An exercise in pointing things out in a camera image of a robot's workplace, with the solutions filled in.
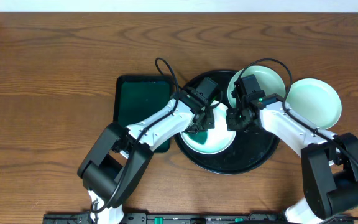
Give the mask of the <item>black rectangular tray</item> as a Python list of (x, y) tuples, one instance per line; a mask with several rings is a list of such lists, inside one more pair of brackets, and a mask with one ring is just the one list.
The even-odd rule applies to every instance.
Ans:
[(122, 75), (116, 81), (113, 120), (122, 127), (152, 116), (167, 105), (172, 79), (156, 75)]

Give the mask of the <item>white plate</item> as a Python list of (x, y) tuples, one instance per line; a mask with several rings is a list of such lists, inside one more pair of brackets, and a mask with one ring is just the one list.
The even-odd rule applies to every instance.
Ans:
[(188, 137), (188, 133), (180, 133), (180, 137), (192, 151), (201, 154), (217, 154), (228, 148), (236, 136), (235, 131), (228, 131), (226, 124), (226, 110), (228, 107), (220, 103), (213, 110), (215, 128), (207, 130), (208, 140), (205, 144), (197, 144)]
[(304, 78), (290, 88), (287, 103), (317, 127), (329, 129), (341, 117), (342, 103), (336, 90), (322, 80)]
[[(238, 79), (242, 71), (243, 69), (239, 70), (231, 78), (227, 87), (227, 98), (232, 108), (236, 107), (236, 99), (232, 96), (232, 92), (234, 91), (234, 82)], [(249, 75), (255, 75), (260, 88), (265, 92), (266, 95), (276, 93), (281, 97), (285, 96), (284, 82), (279, 74), (271, 68), (260, 65), (253, 65), (245, 70), (245, 72), (242, 74), (242, 77)]]

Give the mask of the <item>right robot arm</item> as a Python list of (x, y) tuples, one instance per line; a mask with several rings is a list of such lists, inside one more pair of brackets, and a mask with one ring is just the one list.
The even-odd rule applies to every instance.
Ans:
[(293, 111), (276, 94), (230, 100), (230, 131), (249, 126), (272, 133), (301, 158), (304, 197), (287, 208), (290, 223), (327, 223), (358, 218), (345, 212), (358, 207), (358, 138), (320, 129)]

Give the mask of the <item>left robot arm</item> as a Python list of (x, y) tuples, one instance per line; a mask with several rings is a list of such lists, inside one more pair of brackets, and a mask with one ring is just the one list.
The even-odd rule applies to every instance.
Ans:
[(120, 223), (123, 203), (138, 186), (156, 148), (182, 132), (213, 128), (216, 90), (189, 88), (147, 119), (122, 127), (109, 124), (80, 164), (77, 174), (93, 201), (95, 223)]

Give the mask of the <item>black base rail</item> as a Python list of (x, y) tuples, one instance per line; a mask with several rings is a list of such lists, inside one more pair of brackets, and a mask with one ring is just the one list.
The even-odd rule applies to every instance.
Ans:
[[(281, 223), (287, 221), (284, 216), (276, 213), (251, 213), (245, 216), (235, 215), (148, 215), (146, 213), (127, 213), (119, 224), (258, 224)], [(83, 213), (55, 213), (45, 214), (43, 224), (87, 224), (104, 223), (101, 216), (91, 217), (88, 212)]]

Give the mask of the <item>black round tray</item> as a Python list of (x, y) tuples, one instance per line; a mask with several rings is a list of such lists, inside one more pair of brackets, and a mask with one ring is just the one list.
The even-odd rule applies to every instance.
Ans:
[(212, 155), (195, 152), (179, 134), (175, 135), (175, 141), (182, 153), (197, 166), (216, 174), (235, 175), (262, 165), (274, 153), (280, 139), (258, 126), (250, 126), (245, 132), (237, 132), (223, 152)]

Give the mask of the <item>green scrubbing sponge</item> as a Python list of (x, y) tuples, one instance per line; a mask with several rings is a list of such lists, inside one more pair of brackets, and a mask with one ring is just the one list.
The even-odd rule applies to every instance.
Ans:
[(197, 144), (205, 144), (208, 140), (208, 132), (200, 131), (197, 133), (188, 133), (188, 137)]

